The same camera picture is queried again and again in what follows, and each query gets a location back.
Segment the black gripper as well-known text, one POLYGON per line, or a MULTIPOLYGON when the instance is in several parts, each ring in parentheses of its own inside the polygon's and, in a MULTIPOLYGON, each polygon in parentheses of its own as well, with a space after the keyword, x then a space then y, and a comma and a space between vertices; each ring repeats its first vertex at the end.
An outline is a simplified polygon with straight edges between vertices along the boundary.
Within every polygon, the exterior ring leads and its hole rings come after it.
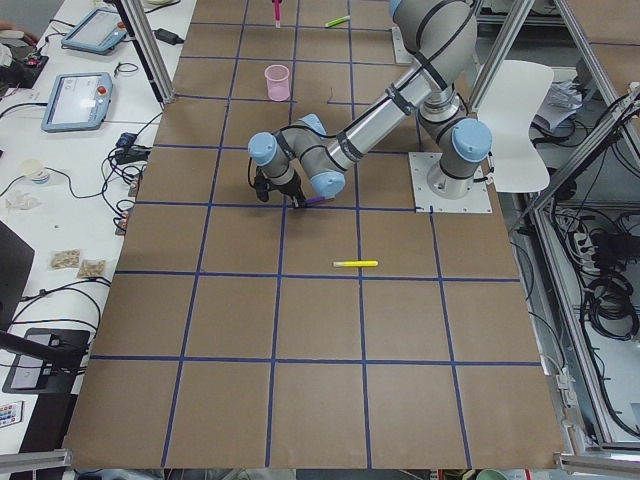
POLYGON ((269 193, 279 191, 281 194, 291 199, 291 206, 294 209, 307 207, 307 199, 303 196, 302 183, 297 172, 293 173, 293 177, 283 185, 276 185, 272 180, 268 179, 266 174, 260 167, 256 168, 252 188, 256 192, 257 198, 261 202, 269 201, 269 193))

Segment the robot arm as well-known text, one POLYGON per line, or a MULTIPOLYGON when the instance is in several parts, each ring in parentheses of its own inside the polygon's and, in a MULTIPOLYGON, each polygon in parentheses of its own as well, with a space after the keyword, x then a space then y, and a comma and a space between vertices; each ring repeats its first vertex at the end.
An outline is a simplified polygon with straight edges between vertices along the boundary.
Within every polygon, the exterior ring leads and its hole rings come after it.
POLYGON ((392 1, 389 12, 413 58, 410 68, 335 134, 315 114, 255 134, 248 144, 254 164, 248 183, 260 201, 278 191, 294 207, 306 206, 302 174, 318 196, 335 197, 345 187, 346 172, 408 117, 416 117, 441 150, 427 175, 430 190, 446 199, 466 195, 492 146, 489 128, 469 116, 454 87, 475 49, 476 17, 456 0, 392 1))

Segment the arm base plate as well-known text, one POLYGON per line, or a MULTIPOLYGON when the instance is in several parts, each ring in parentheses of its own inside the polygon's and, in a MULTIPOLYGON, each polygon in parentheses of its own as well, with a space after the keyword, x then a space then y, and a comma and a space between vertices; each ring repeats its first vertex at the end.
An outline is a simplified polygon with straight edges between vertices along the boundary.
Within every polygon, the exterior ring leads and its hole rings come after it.
POLYGON ((411 64, 413 56, 406 50, 401 31, 397 26, 391 28, 391 37, 393 42, 395 63, 398 65, 411 64))
POLYGON ((415 210, 422 213, 491 214, 492 206, 480 164, 472 178, 456 180, 440 169, 441 153, 410 152, 415 210))

